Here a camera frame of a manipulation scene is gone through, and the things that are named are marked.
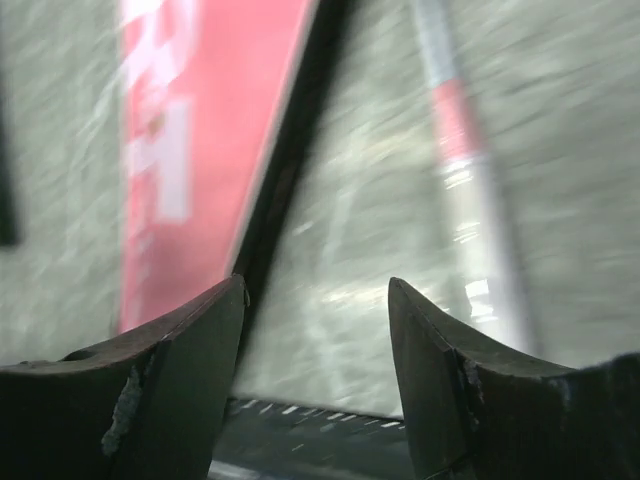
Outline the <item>black shuttlecock tube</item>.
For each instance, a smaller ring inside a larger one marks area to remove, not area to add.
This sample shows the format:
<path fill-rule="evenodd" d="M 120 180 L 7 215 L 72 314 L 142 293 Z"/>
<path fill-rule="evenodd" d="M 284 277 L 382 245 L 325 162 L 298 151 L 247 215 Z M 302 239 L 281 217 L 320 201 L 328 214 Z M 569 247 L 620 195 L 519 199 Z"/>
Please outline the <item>black shuttlecock tube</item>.
<path fill-rule="evenodd" d="M 7 107 L 4 88 L 1 88 L 1 246 L 19 243 L 18 220 L 11 175 L 11 148 L 7 127 Z"/>

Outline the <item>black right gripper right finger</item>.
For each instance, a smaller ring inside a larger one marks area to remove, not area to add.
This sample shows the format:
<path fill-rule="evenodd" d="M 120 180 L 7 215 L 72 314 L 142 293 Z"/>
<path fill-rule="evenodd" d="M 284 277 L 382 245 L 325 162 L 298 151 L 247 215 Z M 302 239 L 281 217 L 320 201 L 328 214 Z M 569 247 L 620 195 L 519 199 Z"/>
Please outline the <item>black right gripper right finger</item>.
<path fill-rule="evenodd" d="M 581 369 L 514 350 L 399 278 L 388 285 L 396 378 L 420 479 L 635 479 L 639 357 Z"/>

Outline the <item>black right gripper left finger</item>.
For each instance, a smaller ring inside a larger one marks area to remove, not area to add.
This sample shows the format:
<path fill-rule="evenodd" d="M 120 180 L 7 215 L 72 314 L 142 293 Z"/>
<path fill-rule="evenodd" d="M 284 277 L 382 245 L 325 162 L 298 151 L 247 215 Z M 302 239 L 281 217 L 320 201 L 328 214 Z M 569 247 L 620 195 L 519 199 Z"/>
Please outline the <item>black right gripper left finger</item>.
<path fill-rule="evenodd" d="M 5 479 L 203 479 L 247 300 L 232 276 L 184 306 L 58 361 L 1 370 Z"/>

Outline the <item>pink racket bag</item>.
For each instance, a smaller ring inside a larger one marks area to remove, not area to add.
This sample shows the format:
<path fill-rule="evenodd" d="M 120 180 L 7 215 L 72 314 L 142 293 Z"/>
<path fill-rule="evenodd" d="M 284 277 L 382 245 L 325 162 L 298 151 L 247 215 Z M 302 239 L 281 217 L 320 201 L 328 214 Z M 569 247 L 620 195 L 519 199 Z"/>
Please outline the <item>pink racket bag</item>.
<path fill-rule="evenodd" d="M 287 197 L 346 1 L 123 1 L 119 328 L 240 271 Z"/>

